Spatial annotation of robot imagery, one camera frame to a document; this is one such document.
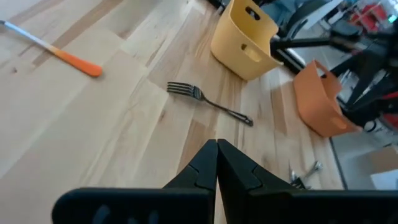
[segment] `orange plastic container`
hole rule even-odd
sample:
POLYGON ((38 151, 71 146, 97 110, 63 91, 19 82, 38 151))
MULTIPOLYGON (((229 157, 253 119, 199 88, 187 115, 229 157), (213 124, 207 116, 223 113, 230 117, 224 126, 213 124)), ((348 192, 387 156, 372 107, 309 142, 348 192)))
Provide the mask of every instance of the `orange plastic container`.
POLYGON ((301 119, 319 135, 331 137, 361 130, 341 113, 336 100, 342 89, 340 82, 316 60, 294 78, 293 86, 301 119), (325 75, 319 77, 318 69, 325 75))
POLYGON ((271 57, 269 42, 278 26, 252 0, 232 0, 217 24, 211 52, 245 80, 282 65, 271 57))

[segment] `orange handle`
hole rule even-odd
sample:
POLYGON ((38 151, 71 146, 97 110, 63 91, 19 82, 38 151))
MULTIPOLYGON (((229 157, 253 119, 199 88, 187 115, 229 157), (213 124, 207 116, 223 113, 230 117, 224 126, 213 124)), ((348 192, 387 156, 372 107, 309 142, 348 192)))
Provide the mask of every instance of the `orange handle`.
POLYGON ((98 77, 102 74, 101 66, 82 60, 70 53, 58 50, 55 55, 91 77, 98 77))

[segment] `fork handle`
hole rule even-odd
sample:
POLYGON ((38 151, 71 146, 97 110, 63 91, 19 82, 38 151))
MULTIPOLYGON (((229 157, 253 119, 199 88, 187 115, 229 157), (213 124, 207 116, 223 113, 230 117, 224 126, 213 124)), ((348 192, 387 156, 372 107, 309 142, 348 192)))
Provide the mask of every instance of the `fork handle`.
POLYGON ((244 114, 235 112, 235 111, 233 111, 233 110, 227 109, 227 108, 225 108, 225 107, 223 107, 223 106, 217 105, 217 104, 215 104, 215 103, 213 103, 213 102, 211 102, 211 101, 209 101, 209 100, 207 100, 207 99, 206 99, 205 101, 206 101, 208 104, 213 105, 213 106, 215 106, 215 107, 217 107, 217 108, 219 108, 219 109, 221 109, 221 110, 227 112, 229 115, 231 115, 232 117, 234 117, 234 118, 236 118, 236 119, 238 119, 238 120, 244 122, 244 123, 247 124, 248 126, 253 127, 253 120, 252 120, 250 117, 248 117, 248 116, 246 116, 246 115, 244 115, 244 114))

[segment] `fork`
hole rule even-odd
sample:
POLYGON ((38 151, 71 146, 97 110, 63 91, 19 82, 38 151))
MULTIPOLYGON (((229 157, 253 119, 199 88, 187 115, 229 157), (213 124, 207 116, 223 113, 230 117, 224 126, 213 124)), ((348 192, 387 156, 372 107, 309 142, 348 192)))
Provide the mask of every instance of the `fork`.
POLYGON ((203 92, 197 86, 194 86, 194 85, 191 85, 188 83, 168 82, 167 83, 167 92, 190 96, 196 100, 205 101, 206 103, 227 112, 232 117, 244 122, 245 124, 249 125, 250 127, 253 126, 253 120, 250 117, 211 102, 210 100, 208 100, 205 97, 203 92))

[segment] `wooden table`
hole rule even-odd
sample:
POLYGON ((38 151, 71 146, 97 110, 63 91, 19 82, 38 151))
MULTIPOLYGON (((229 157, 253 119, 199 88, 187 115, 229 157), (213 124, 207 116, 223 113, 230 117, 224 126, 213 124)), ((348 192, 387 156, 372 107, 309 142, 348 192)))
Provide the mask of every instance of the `wooden table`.
MULTIPOLYGON (((159 188, 211 138, 288 179, 315 160, 315 189, 341 189, 328 139, 297 114, 278 68, 244 82, 210 53, 219 15, 201 0, 1 0, 2 19, 104 68, 92 79, 9 30, 0 32, 0 223, 50 223, 82 186, 159 188), (167 81, 254 119, 250 128, 167 81)), ((220 195, 216 222, 224 223, 220 195)))

